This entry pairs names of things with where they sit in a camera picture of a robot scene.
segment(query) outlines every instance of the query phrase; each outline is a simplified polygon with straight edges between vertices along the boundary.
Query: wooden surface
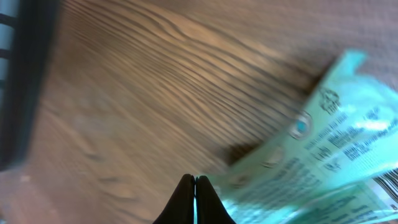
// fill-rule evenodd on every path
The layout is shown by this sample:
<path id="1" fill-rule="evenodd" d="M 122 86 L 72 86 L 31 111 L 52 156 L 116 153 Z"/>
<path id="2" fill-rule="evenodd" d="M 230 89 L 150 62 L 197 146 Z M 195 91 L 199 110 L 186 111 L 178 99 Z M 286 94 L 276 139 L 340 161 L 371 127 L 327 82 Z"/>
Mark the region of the wooden surface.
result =
<path id="1" fill-rule="evenodd" d="M 289 122 L 347 47 L 395 86 L 396 0 L 65 0 L 15 223 L 152 223 L 184 173 L 223 172 Z"/>

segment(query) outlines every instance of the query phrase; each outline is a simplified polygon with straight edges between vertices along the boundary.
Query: blurry black object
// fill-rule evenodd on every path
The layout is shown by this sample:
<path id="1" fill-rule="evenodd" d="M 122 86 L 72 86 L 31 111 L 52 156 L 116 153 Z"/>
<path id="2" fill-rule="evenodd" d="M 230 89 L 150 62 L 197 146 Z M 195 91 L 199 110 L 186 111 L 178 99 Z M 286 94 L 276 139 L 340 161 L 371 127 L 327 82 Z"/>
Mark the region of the blurry black object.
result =
<path id="1" fill-rule="evenodd" d="M 235 224 L 206 176 L 185 174 L 154 224 L 192 224 L 193 198 L 197 198 L 198 224 Z"/>
<path id="2" fill-rule="evenodd" d="M 6 76 L 0 80 L 0 170 L 21 163 L 27 154 L 59 4 L 59 0 L 19 0 L 17 17 L 0 16 L 1 24 L 14 29 L 11 48 L 0 49 L 0 57 L 8 61 Z"/>

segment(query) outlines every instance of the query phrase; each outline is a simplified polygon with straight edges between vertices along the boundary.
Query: wooden table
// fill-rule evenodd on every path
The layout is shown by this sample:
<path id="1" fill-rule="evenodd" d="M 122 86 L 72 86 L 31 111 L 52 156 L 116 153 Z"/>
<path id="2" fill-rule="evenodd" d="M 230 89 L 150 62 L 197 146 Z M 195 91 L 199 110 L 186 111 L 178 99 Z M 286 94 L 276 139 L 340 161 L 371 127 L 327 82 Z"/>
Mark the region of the wooden table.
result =
<path id="1" fill-rule="evenodd" d="M 396 0 L 66 0 L 14 223 L 152 223 L 184 173 L 223 172 L 348 47 L 396 86 Z"/>

